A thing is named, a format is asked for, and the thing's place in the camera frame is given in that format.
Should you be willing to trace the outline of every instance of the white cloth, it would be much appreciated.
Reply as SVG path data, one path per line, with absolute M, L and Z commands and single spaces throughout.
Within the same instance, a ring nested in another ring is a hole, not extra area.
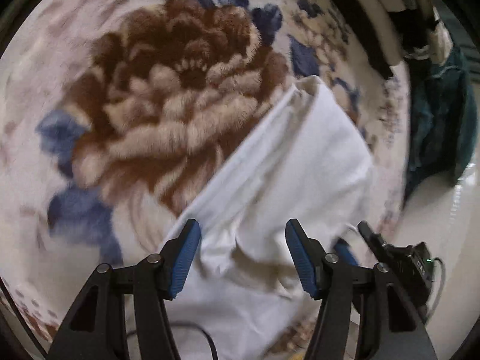
M 327 248 L 346 223 L 363 218 L 359 207 L 371 168 L 362 137 L 327 86 L 316 76 L 293 85 L 170 234 L 196 218 L 203 238 L 183 292 L 167 302 L 169 320 L 200 324 L 220 359 L 251 360 L 265 353 L 287 326 L 319 304 L 308 299 L 298 277 L 285 285 L 289 278 L 282 270 L 274 292 L 246 288 L 248 281 L 265 290 L 272 280 L 262 273 L 272 271 L 255 262 L 242 265 L 245 258 L 235 260 L 232 251 L 238 245 L 254 261 L 293 268 L 284 236 L 290 218 Z M 175 334 L 183 360 L 211 358 L 201 334 Z

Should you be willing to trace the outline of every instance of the floral blanket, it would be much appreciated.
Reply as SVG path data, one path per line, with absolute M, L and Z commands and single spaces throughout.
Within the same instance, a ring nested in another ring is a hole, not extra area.
M 405 65 L 391 69 L 330 0 L 43 0 L 0 60 L 0 274 L 32 327 L 50 341 L 98 263 L 156 251 L 301 77 L 368 143 L 366 219 L 388 236 L 409 120 Z

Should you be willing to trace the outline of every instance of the silver screw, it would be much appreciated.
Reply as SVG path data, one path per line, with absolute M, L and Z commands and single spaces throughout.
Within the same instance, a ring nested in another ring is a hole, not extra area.
M 390 270 L 388 265 L 385 264 L 384 262 L 381 262 L 381 263 L 377 264 L 377 269 L 384 274 L 387 273 Z
M 332 264 L 335 264 L 338 262 L 338 256 L 334 253 L 328 253 L 327 256 L 325 256 L 325 259 Z
M 150 256 L 147 257 L 147 261 L 148 261 L 150 264 L 156 264 L 156 263 L 159 262 L 161 259 L 162 259 L 162 257 L 161 257 L 159 254 L 157 254 L 157 253 L 151 254 Z
M 97 272 L 99 274 L 104 274 L 105 272 L 107 272 L 108 270 L 110 269 L 110 266 L 108 264 L 100 264 L 98 267 L 97 267 Z

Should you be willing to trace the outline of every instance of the dark green cloth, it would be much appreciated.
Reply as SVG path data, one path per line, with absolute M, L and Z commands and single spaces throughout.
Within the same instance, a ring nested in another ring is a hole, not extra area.
M 469 164 L 477 139 L 477 106 L 469 66 L 454 46 L 443 66 L 411 72 L 410 155 L 405 200 L 428 176 L 448 171 L 452 185 Z

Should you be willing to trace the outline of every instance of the black cable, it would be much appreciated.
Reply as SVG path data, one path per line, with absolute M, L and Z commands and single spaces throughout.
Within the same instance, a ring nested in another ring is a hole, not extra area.
M 427 322 L 430 320 L 431 316 L 434 315 L 434 312 L 438 306 L 438 303 L 440 302 L 440 297 L 442 296 L 442 291 L 443 287 L 445 286 L 445 280 L 446 280 L 446 268 L 445 268 L 445 263 L 440 257 L 435 257 L 433 259 L 434 261 L 438 261 L 438 264 L 440 264 L 440 287 L 438 287 L 437 295 L 435 297 L 435 300 L 433 301 L 433 305 L 431 305 L 431 309 L 429 313 L 427 314 Z
M 186 329 L 194 329 L 199 330 L 207 339 L 208 345 L 210 347 L 210 351 L 212 352 L 212 360 L 218 360 L 217 348 L 215 347 L 215 343 L 213 342 L 212 337 L 208 334 L 208 332 L 203 329 L 200 325 L 197 325 L 194 322 L 172 322 L 170 327 L 184 327 Z M 137 334 L 136 330 L 132 330 L 131 332 L 127 333 L 127 338 L 130 338 Z
M 5 286 L 5 283 L 3 282 L 2 278 L 0 277 L 0 290 L 2 290 L 3 294 L 5 295 L 5 298 L 10 305 L 11 309 L 13 310 L 15 316 L 17 319 L 20 321 L 20 324 L 22 325 L 22 328 L 25 330 L 25 332 L 28 334 L 28 337 L 32 340 L 33 344 L 35 347 L 37 347 L 38 351 L 40 354 L 46 358 L 47 357 L 47 351 L 44 349 L 44 347 L 39 343 L 35 335 L 33 334 L 32 330 L 28 327 L 27 322 L 25 322 L 25 319 L 23 318 L 22 314 L 20 313 L 20 310 L 18 310 L 17 305 L 15 304 L 14 300 L 12 299 L 10 292 L 8 292 L 7 287 Z

